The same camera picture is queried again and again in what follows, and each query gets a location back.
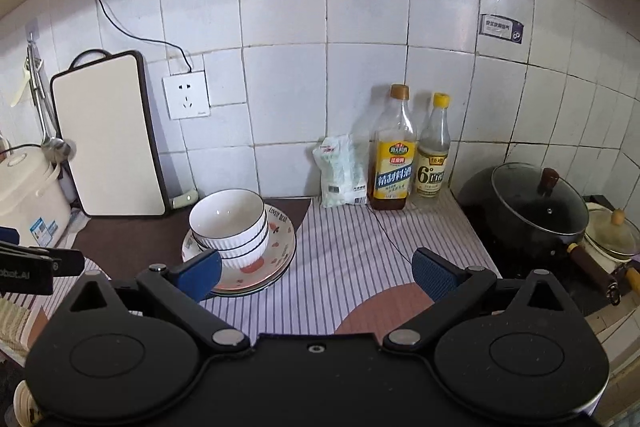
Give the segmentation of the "white rice cooker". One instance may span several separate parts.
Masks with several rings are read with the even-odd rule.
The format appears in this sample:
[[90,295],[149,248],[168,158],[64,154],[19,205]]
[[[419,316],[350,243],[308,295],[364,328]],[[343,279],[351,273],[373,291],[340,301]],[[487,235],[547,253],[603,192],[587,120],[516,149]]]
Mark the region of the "white rice cooker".
[[55,247],[70,223],[70,203],[40,148],[25,148],[1,163],[1,225],[15,229],[20,245]]

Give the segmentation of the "cooking wine bottle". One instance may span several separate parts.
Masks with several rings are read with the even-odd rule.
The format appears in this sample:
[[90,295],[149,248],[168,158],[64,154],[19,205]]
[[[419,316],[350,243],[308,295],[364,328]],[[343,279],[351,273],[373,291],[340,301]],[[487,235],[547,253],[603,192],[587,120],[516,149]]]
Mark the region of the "cooking wine bottle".
[[368,185],[373,210],[401,210],[410,193],[416,129],[409,114],[409,98],[408,86],[392,84],[390,97],[373,129]]

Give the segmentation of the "white vinegar bottle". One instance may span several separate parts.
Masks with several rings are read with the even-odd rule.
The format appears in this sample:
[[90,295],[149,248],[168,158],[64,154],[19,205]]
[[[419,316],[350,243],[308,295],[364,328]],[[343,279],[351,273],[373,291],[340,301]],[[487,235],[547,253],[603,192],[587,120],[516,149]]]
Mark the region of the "white vinegar bottle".
[[449,104],[448,94],[442,92],[433,94],[433,108],[420,134],[412,192],[418,205],[436,198],[444,184],[450,150]]

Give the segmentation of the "striped pink table mat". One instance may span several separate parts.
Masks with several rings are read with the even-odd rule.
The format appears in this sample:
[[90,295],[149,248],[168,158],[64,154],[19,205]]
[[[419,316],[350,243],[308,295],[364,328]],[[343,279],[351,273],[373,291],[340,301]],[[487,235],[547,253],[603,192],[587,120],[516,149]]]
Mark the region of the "striped pink table mat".
[[313,202],[295,237],[295,257],[281,280],[249,296],[204,299],[203,307],[250,337],[332,334],[361,303],[412,283],[410,258],[420,247],[459,268],[495,266],[448,194],[428,211],[379,215]]

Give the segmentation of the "white wall socket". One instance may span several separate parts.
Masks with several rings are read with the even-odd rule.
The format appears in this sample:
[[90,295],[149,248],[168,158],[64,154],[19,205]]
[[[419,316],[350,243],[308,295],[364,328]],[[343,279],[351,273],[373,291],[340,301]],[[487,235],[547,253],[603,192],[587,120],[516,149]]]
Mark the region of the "white wall socket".
[[210,114],[204,72],[166,76],[163,88],[171,120],[202,118]]

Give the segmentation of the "pink rabbit carrot plate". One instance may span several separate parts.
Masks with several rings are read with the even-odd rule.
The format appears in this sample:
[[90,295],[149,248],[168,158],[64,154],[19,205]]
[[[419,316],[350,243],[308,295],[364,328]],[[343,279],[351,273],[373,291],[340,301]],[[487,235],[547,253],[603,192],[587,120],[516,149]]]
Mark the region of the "pink rabbit carrot plate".
[[295,228],[285,213],[253,192],[230,190],[209,195],[193,207],[182,260],[207,249],[217,251],[221,276],[213,294],[239,296],[277,280],[291,264],[295,248]]

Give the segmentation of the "white bowl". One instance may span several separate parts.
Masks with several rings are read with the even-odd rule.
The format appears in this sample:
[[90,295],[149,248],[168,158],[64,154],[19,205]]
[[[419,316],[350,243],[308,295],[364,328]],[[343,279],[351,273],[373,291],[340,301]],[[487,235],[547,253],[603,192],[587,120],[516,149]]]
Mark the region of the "white bowl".
[[265,225],[262,231],[245,245],[223,251],[219,249],[218,254],[225,267],[233,269],[246,268],[257,259],[262,257],[267,249],[269,241],[269,225]]
[[254,225],[263,211],[265,202],[253,191],[244,188],[218,191],[192,208],[190,230],[211,239],[223,239]]
[[202,247],[214,248],[224,258],[242,257],[254,251],[268,235],[266,212],[263,211],[258,220],[248,229],[223,239],[211,239],[192,231],[194,241]]

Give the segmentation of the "black wok with lid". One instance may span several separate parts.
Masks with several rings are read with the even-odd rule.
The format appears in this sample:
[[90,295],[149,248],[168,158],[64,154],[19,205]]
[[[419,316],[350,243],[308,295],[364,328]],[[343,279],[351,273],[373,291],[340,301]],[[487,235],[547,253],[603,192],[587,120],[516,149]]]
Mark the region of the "black wok with lid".
[[544,269],[570,288],[587,277],[608,303],[620,304],[613,275],[580,245],[589,222],[587,205],[554,169],[526,162],[486,168],[465,182],[457,201],[506,279]]

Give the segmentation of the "small cream pot with lid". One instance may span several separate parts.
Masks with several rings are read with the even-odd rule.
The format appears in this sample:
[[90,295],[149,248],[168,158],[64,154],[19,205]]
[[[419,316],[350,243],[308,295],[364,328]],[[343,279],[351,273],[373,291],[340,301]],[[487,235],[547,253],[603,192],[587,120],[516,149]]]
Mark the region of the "small cream pot with lid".
[[639,254],[639,229],[621,209],[588,202],[589,223],[582,246],[608,275],[625,281],[639,294],[639,270],[631,261]]

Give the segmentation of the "large white plate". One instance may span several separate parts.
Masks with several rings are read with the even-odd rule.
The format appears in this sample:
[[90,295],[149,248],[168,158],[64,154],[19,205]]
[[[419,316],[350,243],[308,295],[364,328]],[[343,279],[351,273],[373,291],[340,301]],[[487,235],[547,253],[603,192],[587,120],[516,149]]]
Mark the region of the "large white plate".
[[209,291],[209,297],[240,297],[257,293],[276,283],[295,257],[294,251],[267,251],[248,267],[238,269],[222,266],[221,278]]

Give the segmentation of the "white salt bag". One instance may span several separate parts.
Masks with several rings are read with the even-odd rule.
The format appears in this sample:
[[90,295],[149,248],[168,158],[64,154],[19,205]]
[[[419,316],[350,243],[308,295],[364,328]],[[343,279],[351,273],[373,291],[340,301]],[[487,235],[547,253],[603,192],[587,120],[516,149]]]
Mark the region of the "white salt bag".
[[312,152],[324,208],[367,202],[369,143],[351,134],[327,136]]

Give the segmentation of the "white cutting board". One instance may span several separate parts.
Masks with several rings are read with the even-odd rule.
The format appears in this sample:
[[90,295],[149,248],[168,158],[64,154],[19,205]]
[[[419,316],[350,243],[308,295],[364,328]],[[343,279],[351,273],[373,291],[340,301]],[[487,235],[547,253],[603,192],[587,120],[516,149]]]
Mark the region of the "white cutting board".
[[154,218],[169,210],[141,53],[73,63],[51,79],[70,175],[91,218]]

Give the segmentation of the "metal ladle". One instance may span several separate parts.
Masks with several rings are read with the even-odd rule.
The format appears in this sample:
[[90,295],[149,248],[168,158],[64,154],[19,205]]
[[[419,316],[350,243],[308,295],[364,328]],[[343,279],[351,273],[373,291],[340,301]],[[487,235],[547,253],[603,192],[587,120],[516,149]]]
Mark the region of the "metal ladle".
[[40,148],[44,157],[52,165],[62,165],[72,157],[73,149],[70,143],[60,137],[58,125],[55,124],[53,107],[40,75],[42,64],[43,61],[40,60],[36,47],[35,35],[29,31],[27,33],[26,65],[29,72],[30,93],[42,133]]

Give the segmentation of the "wall sticker label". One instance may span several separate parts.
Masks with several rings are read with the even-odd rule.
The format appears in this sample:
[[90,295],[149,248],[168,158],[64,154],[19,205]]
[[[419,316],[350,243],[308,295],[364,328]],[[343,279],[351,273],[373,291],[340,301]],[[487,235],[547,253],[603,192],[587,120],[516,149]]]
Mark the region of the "wall sticker label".
[[524,35],[524,25],[518,20],[496,14],[482,14],[480,16],[480,34],[504,41],[521,44]]

